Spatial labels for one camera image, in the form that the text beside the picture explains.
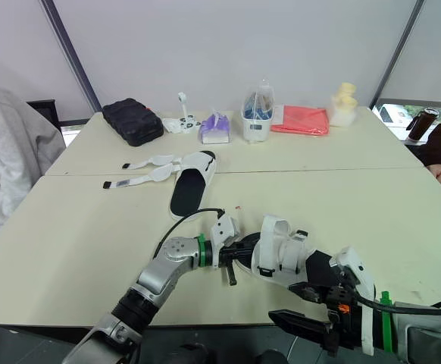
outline pink towel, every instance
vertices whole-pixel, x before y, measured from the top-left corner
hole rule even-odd
[[[271,125],[272,131],[310,135],[328,134],[328,118],[324,108],[284,106],[283,124]]]

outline purple tissue box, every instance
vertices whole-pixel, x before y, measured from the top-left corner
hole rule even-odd
[[[215,125],[215,114],[209,116],[200,126],[200,136],[204,144],[228,143],[229,139],[229,119],[226,115],[218,115],[217,125]]]

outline metal pole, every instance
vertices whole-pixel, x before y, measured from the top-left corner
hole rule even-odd
[[[416,23],[416,19],[418,18],[419,13],[421,12],[421,8],[423,7],[423,4],[424,4],[424,0],[417,0],[416,4],[414,5],[414,8],[412,9],[411,16],[409,17],[408,23],[405,25],[404,32],[402,33],[401,39],[397,44],[393,57],[390,59],[389,65],[387,66],[386,71],[384,72],[384,75],[380,80],[379,86],[377,87],[377,91],[375,92],[375,95],[372,98],[371,110],[374,108],[375,104],[377,103],[377,100],[379,99],[383,88],[385,87],[387,81],[389,80],[390,74],[393,72],[394,67],[396,66],[396,62],[399,59],[402,49],[404,48],[404,45],[408,40],[409,34],[411,34],[412,28]]]
[[[69,65],[76,75],[76,78],[79,81],[79,85],[84,91],[84,95],[86,96],[89,105],[94,112],[101,111],[101,104],[99,103],[99,100],[96,97],[94,90],[92,89],[91,83],[87,78],[86,72],[81,65],[79,57],[77,57],[76,50],[74,49],[72,42],[70,41],[70,38],[67,34],[66,28],[62,23],[61,16],[59,15],[57,8],[55,7],[54,0],[40,0],[40,2],[42,3],[45,13],[47,14],[47,17],[50,20],[52,27],[54,28],[55,34],[59,39],[67,60],[69,61]]]

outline thermos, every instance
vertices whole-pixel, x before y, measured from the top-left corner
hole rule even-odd
[[[426,133],[438,116],[439,112],[434,108],[425,108],[423,111],[420,111],[419,114],[414,116],[414,119],[412,119],[411,123],[406,128],[406,130],[411,131],[408,139],[417,142],[424,133]]]

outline white wall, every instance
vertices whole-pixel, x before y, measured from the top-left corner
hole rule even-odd
[[[238,109],[266,77],[278,102],[324,106],[343,81],[367,105],[414,0],[56,0],[102,104]]]
[[[92,114],[39,0],[0,0],[0,86],[26,101],[56,99],[62,121]]]
[[[441,0],[426,0],[381,97],[441,101]]]

